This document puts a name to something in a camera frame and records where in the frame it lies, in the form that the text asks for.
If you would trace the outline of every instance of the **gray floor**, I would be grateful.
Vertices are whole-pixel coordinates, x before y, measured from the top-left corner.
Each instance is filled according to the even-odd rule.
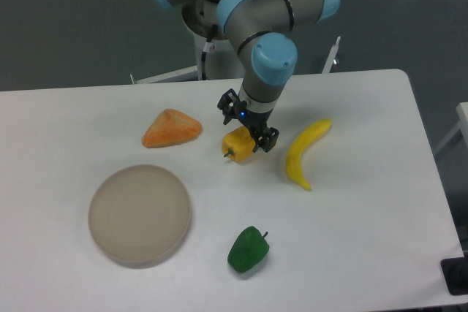
[[[409,75],[435,146],[468,101],[468,0],[341,0],[335,17],[291,33],[296,73],[319,72],[338,35],[341,71]],[[162,11],[153,0],[0,0],[0,91],[129,84],[130,72],[150,77],[194,57],[180,8]],[[468,223],[464,144],[439,172],[456,223]]]

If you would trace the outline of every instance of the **round plate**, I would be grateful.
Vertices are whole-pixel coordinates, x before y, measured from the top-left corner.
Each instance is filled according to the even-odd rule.
[[[174,252],[190,214],[187,190],[173,173],[139,165],[111,175],[99,187],[88,224],[111,259],[127,267],[148,267]]]

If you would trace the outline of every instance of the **yellow banana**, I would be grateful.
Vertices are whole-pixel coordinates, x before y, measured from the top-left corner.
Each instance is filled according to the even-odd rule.
[[[311,191],[312,186],[302,173],[301,157],[306,148],[320,139],[331,128],[331,120],[320,120],[304,129],[292,142],[286,156],[286,174],[290,180]]]

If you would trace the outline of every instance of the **yellow bell pepper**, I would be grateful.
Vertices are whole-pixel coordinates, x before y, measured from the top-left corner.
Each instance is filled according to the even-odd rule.
[[[241,162],[253,153],[254,146],[255,141],[250,136],[249,130],[241,126],[222,138],[221,149],[224,157]]]

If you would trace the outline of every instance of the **orange triangular object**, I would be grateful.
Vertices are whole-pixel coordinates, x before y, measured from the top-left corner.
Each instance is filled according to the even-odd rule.
[[[202,131],[202,124],[194,118],[173,109],[162,111],[151,124],[141,143],[147,148],[188,142],[196,138]]]

